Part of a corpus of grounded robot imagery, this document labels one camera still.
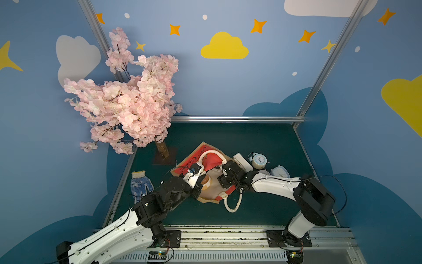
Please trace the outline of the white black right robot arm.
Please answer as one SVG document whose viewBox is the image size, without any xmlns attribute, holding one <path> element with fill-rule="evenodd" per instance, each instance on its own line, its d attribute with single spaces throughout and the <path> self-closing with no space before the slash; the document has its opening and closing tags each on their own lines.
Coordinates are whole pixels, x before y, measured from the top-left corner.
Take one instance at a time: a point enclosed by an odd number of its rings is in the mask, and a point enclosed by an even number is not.
<svg viewBox="0 0 422 264">
<path fill-rule="evenodd" d="M 313 227 L 325 227 L 331 217 L 335 197 L 316 177 L 283 178 L 257 170 L 246 172 L 234 161 L 223 165 L 222 173 L 218 177 L 222 187 L 234 186 L 239 191 L 268 193 L 296 202 L 300 211 L 282 232 L 284 242 L 292 246 L 308 243 L 309 231 Z"/>
</svg>

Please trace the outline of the light blue square alarm clock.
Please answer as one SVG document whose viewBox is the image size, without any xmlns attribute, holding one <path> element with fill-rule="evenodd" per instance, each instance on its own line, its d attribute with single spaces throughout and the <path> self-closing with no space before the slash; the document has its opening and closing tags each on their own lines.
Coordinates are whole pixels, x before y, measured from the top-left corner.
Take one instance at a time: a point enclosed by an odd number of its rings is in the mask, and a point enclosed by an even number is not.
<svg viewBox="0 0 422 264">
<path fill-rule="evenodd" d="M 270 174 L 280 178 L 290 178 L 289 172 L 285 167 L 278 165 L 277 167 L 270 170 Z"/>
</svg>

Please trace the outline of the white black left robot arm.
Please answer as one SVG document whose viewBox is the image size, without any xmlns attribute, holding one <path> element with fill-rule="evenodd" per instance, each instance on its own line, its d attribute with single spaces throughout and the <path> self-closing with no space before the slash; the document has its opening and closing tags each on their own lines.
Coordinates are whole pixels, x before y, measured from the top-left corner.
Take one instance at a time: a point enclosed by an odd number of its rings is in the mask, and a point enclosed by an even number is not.
<svg viewBox="0 0 422 264">
<path fill-rule="evenodd" d="M 57 262 L 110 264 L 134 250 L 163 245 L 167 238 L 163 220 L 187 198 L 200 195 L 203 179 L 171 177 L 95 234 L 79 242 L 60 243 Z"/>
</svg>

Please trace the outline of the white rectangular digital clock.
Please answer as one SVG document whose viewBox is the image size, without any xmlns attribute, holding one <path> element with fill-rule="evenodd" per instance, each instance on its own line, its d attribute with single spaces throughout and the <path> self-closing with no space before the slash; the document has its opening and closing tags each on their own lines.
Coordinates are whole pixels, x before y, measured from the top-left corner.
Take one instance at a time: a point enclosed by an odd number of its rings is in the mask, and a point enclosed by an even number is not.
<svg viewBox="0 0 422 264">
<path fill-rule="evenodd" d="M 234 155 L 233 160 L 245 172 L 250 172 L 254 170 L 251 164 L 240 153 L 237 153 L 236 155 Z"/>
</svg>

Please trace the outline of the beige red canvas tote bag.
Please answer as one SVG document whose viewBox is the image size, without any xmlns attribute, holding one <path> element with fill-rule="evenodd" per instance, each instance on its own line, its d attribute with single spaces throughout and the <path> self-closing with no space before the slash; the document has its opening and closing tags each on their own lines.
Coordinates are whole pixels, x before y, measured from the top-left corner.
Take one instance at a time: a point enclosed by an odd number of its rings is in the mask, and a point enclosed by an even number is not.
<svg viewBox="0 0 422 264">
<path fill-rule="evenodd" d="M 220 203 L 224 202 L 225 208 L 230 213 L 235 213 L 241 204 L 242 194 L 238 198 L 238 202 L 235 208 L 231 208 L 228 205 L 228 197 L 235 191 L 234 185 L 228 187 L 222 187 L 218 178 L 224 177 L 223 173 L 223 162 L 233 162 L 234 159 L 224 154 L 216 147 L 202 142 L 192 153 L 188 155 L 182 162 L 180 162 L 170 172 L 173 176 L 178 177 L 185 175 L 191 165 L 200 161 L 204 165 L 205 173 L 200 183 L 202 190 L 199 196 L 196 198 L 199 202 L 205 203 Z"/>
</svg>

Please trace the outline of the white round alarm clock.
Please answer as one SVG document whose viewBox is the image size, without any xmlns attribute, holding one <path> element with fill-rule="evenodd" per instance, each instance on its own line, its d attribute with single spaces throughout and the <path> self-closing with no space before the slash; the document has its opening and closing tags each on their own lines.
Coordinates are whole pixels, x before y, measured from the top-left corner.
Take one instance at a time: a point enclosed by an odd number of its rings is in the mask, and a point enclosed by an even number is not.
<svg viewBox="0 0 422 264">
<path fill-rule="evenodd" d="M 252 167 L 257 170 L 265 169 L 268 163 L 268 159 L 266 156 L 264 156 L 263 154 L 256 153 L 256 152 L 250 153 L 248 155 L 248 159 L 250 163 L 252 164 Z"/>
</svg>

